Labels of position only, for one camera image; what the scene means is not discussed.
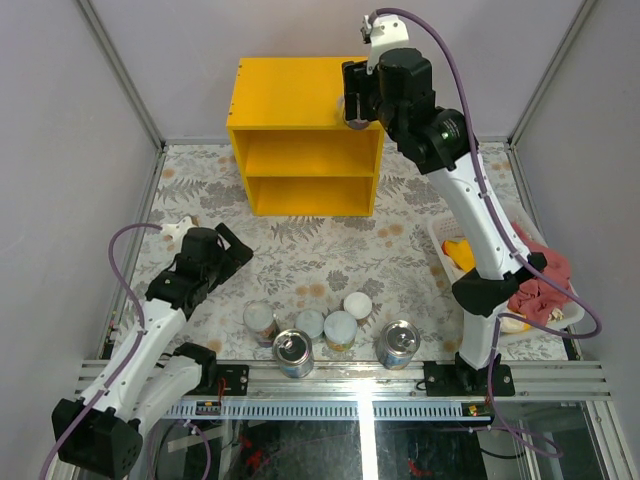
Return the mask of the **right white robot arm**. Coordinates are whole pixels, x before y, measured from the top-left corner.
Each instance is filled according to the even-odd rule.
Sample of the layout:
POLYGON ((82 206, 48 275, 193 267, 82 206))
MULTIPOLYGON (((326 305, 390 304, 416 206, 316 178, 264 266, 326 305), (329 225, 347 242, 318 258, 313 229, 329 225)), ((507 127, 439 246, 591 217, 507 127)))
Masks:
POLYGON ((452 285, 464 312, 458 387, 488 387, 495 322, 520 285, 546 266, 543 254, 520 240, 495 199, 465 115, 437 106, 431 63, 414 48, 381 55, 376 66, 342 64, 346 121, 379 123, 445 200, 469 241, 475 265, 452 285))

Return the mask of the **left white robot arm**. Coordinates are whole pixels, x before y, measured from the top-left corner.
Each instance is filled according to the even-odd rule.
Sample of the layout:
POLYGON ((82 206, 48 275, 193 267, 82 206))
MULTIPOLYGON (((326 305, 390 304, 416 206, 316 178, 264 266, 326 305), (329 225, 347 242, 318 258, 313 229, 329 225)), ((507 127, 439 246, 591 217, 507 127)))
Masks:
POLYGON ((253 257, 225 224, 198 227, 185 217, 159 231, 179 247, 170 265, 150 283, 143 300, 131 301, 137 324, 102 372, 76 400, 62 399, 52 412, 55 444, 39 476, 59 459, 111 479, 126 477, 145 437, 185 394, 221 394, 225 386, 214 351, 186 342, 156 363, 196 308, 253 257))

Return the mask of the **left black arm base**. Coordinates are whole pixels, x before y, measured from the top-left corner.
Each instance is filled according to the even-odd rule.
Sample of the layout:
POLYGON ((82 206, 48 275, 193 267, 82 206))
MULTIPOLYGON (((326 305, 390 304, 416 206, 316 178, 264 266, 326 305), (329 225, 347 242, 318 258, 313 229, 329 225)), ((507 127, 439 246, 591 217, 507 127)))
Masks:
POLYGON ((188 395, 216 395, 218 397, 247 395, 248 365, 219 364, 214 350, 191 342, 185 342, 177 347, 172 356, 190 358, 202 367, 200 380, 194 389, 187 392, 188 395))

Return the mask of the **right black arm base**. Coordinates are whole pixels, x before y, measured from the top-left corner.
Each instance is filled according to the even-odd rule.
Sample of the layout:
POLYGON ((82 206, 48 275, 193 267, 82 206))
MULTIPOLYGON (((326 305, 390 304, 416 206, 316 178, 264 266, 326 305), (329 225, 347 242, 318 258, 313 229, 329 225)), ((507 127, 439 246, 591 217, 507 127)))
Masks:
POLYGON ((492 368, 485 366, 476 370, 457 353, 453 363, 424 362, 423 372, 426 393, 431 397, 487 396, 489 373, 492 373, 495 397, 515 395, 511 369, 501 363, 500 354, 494 357, 492 368))

